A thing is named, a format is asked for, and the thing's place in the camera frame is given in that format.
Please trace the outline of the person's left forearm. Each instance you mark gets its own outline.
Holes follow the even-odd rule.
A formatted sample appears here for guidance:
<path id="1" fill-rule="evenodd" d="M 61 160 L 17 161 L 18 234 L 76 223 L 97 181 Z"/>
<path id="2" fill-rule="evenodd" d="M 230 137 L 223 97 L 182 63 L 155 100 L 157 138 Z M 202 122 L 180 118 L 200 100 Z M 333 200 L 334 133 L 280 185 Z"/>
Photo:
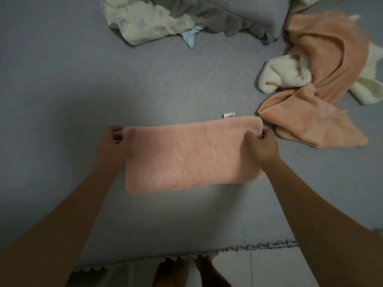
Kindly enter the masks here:
<path id="1" fill-rule="evenodd" d="M 98 165 L 0 254 L 0 287 L 65 287 L 121 166 Z"/>

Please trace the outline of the person's foot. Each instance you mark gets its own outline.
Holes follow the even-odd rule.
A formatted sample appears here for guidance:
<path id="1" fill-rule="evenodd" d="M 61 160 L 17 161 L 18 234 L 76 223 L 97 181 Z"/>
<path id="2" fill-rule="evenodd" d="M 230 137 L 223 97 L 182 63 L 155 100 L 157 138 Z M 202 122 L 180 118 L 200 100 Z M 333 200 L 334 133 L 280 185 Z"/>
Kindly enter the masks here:
<path id="1" fill-rule="evenodd" d="M 213 259 L 218 254 L 208 252 L 199 255 L 196 259 L 196 267 L 201 277 L 202 287 L 232 287 L 232 285 L 213 266 Z"/>
<path id="2" fill-rule="evenodd" d="M 180 257 L 167 258 L 158 266 L 152 287 L 185 287 L 189 275 L 189 262 Z"/>

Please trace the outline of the pink towel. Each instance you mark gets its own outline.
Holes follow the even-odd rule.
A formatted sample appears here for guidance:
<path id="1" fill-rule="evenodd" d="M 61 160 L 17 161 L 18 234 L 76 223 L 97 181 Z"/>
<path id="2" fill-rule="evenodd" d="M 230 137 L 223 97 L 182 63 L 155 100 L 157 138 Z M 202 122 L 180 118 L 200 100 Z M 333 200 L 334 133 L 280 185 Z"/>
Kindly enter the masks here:
<path id="1" fill-rule="evenodd" d="M 134 129 L 133 156 L 124 186 L 134 195 L 157 194 L 215 184 L 242 184 L 264 177 L 245 133 L 260 136 L 257 116 Z"/>

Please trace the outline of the person's left foot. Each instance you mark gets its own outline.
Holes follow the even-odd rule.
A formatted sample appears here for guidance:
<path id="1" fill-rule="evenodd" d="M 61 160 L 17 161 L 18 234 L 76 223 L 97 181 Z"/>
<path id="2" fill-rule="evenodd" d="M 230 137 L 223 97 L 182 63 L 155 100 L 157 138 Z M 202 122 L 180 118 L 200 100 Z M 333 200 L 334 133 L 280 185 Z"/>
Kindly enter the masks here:
<path id="1" fill-rule="evenodd" d="M 189 262 L 180 257 L 167 258 L 158 266 L 152 287 L 185 287 L 189 275 Z"/>

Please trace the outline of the person's right foot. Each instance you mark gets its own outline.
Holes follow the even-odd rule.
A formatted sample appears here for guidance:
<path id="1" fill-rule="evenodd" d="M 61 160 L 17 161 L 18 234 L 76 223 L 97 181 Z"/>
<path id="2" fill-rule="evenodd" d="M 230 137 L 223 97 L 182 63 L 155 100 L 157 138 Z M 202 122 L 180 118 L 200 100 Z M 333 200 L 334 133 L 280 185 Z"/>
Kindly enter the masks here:
<path id="1" fill-rule="evenodd" d="M 208 252 L 199 255 L 196 259 L 196 267 L 201 277 L 202 287 L 232 287 L 232 285 L 213 266 L 213 259 L 218 254 Z"/>

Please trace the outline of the person's right forearm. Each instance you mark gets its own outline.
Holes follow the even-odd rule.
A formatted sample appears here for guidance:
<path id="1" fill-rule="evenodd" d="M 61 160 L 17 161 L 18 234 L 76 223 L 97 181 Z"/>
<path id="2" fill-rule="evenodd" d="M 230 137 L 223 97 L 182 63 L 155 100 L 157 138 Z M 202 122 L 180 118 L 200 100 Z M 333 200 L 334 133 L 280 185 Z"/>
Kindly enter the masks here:
<path id="1" fill-rule="evenodd" d="M 383 238 L 310 188 L 280 158 L 261 163 L 320 287 L 383 287 Z"/>

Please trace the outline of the light blue cloth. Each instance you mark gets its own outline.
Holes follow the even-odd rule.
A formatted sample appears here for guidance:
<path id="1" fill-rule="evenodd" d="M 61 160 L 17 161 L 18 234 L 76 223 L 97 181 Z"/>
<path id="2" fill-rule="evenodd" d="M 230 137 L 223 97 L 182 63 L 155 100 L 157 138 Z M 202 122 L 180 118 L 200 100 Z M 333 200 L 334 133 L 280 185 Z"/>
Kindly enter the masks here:
<path id="1" fill-rule="evenodd" d="M 181 36 L 182 36 L 184 42 L 187 44 L 188 48 L 192 49 L 194 47 L 194 38 L 195 38 L 196 34 L 198 34 L 203 29 L 204 29 L 204 27 L 196 26 L 192 29 L 189 29 L 189 30 L 181 33 Z"/>

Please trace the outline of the grey ruffled pillow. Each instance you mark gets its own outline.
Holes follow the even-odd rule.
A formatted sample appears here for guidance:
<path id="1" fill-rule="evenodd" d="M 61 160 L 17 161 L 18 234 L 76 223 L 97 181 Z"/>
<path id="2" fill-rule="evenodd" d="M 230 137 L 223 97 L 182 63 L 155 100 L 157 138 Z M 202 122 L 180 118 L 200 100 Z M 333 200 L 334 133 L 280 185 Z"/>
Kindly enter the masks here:
<path id="1" fill-rule="evenodd" d="M 151 0 L 179 18 L 189 15 L 196 25 L 226 37 L 248 30 L 264 43 L 281 36 L 292 0 Z"/>

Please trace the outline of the person's right hand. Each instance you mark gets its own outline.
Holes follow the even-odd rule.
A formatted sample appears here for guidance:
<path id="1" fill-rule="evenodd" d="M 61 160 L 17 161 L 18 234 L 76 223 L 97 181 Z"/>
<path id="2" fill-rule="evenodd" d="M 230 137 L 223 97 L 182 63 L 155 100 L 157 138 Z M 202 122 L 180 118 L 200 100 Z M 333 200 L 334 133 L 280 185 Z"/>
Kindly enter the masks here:
<path id="1" fill-rule="evenodd" d="M 264 129 L 262 144 L 249 144 L 252 155 L 261 169 L 268 174 L 276 168 L 281 162 L 279 145 L 273 130 Z"/>

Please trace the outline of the cream cloth with blue print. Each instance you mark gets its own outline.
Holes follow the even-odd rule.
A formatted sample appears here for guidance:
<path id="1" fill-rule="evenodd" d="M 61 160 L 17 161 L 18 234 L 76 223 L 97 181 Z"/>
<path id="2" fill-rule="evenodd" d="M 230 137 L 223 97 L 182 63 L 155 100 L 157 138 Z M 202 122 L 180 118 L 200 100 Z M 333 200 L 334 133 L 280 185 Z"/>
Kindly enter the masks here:
<path id="1" fill-rule="evenodd" d="M 197 25 L 188 14 L 174 18 L 165 7 L 151 0 L 100 0 L 110 29 L 118 30 L 133 46 L 183 34 Z"/>

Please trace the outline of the person's left hand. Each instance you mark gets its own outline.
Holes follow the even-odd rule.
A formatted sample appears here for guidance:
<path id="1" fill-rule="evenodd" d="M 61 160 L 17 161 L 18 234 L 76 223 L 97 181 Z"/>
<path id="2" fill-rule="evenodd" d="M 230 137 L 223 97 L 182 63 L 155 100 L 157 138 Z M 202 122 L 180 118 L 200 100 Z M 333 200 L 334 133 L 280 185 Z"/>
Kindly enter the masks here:
<path id="1" fill-rule="evenodd" d="M 111 126 L 105 128 L 97 147 L 94 170 L 116 172 L 125 162 L 125 141 L 112 144 Z"/>

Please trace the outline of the cream fluffy towel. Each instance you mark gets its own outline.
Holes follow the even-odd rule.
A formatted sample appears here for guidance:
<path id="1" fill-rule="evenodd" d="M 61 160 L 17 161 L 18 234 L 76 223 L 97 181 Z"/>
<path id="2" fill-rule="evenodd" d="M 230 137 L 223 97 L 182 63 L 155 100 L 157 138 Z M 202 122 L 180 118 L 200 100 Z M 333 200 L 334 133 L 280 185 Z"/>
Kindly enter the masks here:
<path id="1" fill-rule="evenodd" d="M 376 80 L 376 66 L 383 59 L 383 47 L 370 43 L 366 64 L 350 91 L 362 105 L 383 100 L 383 83 Z M 258 87 L 264 94 L 278 88 L 302 87 L 312 82 L 310 58 L 305 53 L 287 54 L 270 59 L 264 66 Z"/>

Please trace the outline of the white bed skirt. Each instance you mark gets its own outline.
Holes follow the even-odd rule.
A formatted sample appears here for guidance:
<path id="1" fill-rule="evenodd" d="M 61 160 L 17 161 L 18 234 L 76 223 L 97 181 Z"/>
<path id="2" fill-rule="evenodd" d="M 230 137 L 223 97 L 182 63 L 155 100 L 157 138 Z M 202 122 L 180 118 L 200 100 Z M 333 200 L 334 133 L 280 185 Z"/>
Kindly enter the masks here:
<path id="1" fill-rule="evenodd" d="M 114 265 L 96 287 L 151 287 L 158 266 L 155 260 Z"/>

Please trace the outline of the orange towel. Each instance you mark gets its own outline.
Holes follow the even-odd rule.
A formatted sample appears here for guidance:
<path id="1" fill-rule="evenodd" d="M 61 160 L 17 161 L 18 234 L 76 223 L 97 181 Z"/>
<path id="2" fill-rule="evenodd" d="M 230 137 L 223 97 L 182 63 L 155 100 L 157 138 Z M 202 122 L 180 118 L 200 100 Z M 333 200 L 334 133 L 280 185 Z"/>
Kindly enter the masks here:
<path id="1" fill-rule="evenodd" d="M 280 91 L 258 109 L 283 139 L 313 148 L 365 146 L 368 139 L 334 104 L 351 89 L 364 68 L 370 42 L 355 21 L 343 13 L 297 14 L 288 35 L 294 57 L 308 57 L 312 80 Z"/>

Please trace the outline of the grey quilted bed cover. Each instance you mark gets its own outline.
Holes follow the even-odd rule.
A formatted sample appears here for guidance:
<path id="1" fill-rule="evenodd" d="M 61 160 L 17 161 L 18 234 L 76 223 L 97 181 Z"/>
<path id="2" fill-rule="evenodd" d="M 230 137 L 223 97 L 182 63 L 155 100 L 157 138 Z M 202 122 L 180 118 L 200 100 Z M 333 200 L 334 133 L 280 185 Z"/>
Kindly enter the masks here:
<path id="1" fill-rule="evenodd" d="M 100 0 L 0 0 L 0 251 L 85 178 L 108 125 L 253 116 L 255 87 L 283 55 L 250 33 L 200 32 L 130 47 Z M 295 245 L 267 178 L 133 196 L 114 181 L 76 264 Z"/>

